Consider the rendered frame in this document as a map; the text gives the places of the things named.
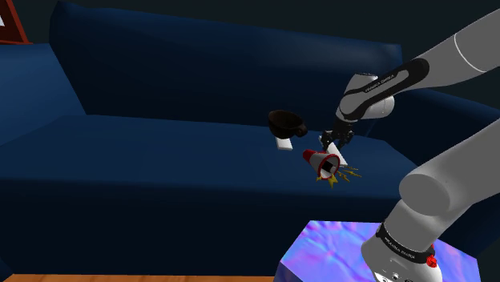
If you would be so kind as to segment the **red framed wall picture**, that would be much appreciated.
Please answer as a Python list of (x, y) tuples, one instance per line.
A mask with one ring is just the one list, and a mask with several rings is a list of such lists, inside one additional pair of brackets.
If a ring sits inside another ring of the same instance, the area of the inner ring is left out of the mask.
[(30, 45), (12, 0), (0, 0), (0, 45)]

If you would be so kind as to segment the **dark blue sofa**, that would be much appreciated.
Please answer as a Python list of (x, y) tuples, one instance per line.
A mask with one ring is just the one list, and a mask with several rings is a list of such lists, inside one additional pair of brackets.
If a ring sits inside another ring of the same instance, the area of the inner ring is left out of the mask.
[[(28, 274), (266, 276), (311, 220), (379, 222), (415, 167), (500, 118), (399, 94), (343, 148), (331, 188), (304, 161), (351, 77), (395, 44), (55, 5), (47, 44), (0, 45), (0, 280)], [(308, 129), (278, 150), (268, 113)]]

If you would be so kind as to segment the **red and white megaphone toy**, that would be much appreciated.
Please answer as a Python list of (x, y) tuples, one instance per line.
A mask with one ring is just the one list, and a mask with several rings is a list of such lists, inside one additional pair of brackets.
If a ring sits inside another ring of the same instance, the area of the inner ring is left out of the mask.
[(337, 155), (322, 153), (321, 151), (314, 151), (306, 149), (303, 151), (304, 160), (312, 167), (316, 173), (316, 181), (326, 181), (331, 188), (340, 179), (349, 183), (348, 176), (359, 177), (361, 175), (357, 172), (355, 167), (341, 167), (340, 160)]

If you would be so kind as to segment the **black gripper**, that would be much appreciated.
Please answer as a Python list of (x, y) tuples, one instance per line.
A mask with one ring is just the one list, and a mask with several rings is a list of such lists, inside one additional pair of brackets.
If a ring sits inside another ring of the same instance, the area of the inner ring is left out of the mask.
[(332, 131), (323, 131), (321, 135), (321, 146), (324, 151), (327, 151), (329, 145), (334, 141), (334, 137), (339, 137), (337, 149), (340, 151), (344, 145), (350, 143), (353, 138), (353, 124), (345, 122), (339, 118), (335, 118), (332, 126)]

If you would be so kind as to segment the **dark brown cup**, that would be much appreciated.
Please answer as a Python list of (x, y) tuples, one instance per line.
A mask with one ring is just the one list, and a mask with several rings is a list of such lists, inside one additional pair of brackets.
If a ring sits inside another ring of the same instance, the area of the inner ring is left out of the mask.
[(289, 139), (294, 135), (303, 137), (308, 133), (304, 120), (291, 111), (275, 110), (268, 113), (268, 127), (279, 139)]

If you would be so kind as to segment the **iridescent purple robot stand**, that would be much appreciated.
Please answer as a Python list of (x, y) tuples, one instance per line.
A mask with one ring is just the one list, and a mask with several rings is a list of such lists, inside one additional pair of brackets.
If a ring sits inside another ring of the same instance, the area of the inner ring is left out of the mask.
[[(377, 223), (311, 220), (284, 254), (273, 282), (377, 282), (361, 245)], [(437, 240), (443, 282), (482, 282), (475, 258)]]

